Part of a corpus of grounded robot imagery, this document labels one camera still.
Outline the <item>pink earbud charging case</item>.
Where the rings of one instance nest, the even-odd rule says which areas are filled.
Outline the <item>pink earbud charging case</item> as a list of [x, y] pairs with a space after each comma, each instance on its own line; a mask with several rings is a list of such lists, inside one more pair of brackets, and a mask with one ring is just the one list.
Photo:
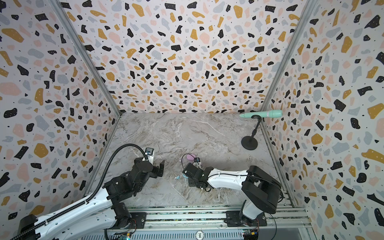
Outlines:
[[187, 160], [188, 160], [188, 161], [192, 161], [192, 162], [193, 162], [194, 159], [195, 159], [195, 157], [196, 157], [196, 156], [195, 156], [194, 154], [187, 154]]

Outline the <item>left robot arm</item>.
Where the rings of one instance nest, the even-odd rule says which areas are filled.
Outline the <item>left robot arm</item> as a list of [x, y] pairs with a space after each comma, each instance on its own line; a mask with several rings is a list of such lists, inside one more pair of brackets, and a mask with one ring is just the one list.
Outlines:
[[162, 177], [165, 163], [155, 167], [151, 161], [135, 160], [131, 171], [106, 182], [83, 199], [51, 214], [31, 214], [20, 221], [16, 240], [77, 240], [98, 230], [123, 229], [138, 221], [124, 200], [141, 192], [150, 178]]

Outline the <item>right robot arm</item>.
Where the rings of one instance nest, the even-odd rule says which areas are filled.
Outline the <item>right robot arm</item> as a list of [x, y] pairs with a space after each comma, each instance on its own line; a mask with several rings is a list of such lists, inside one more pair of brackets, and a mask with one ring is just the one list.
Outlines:
[[212, 167], [202, 170], [189, 163], [183, 174], [191, 187], [208, 192], [222, 188], [243, 192], [248, 199], [242, 205], [239, 218], [248, 226], [262, 213], [275, 214], [280, 196], [284, 195], [279, 181], [257, 166], [243, 171], [223, 171]]

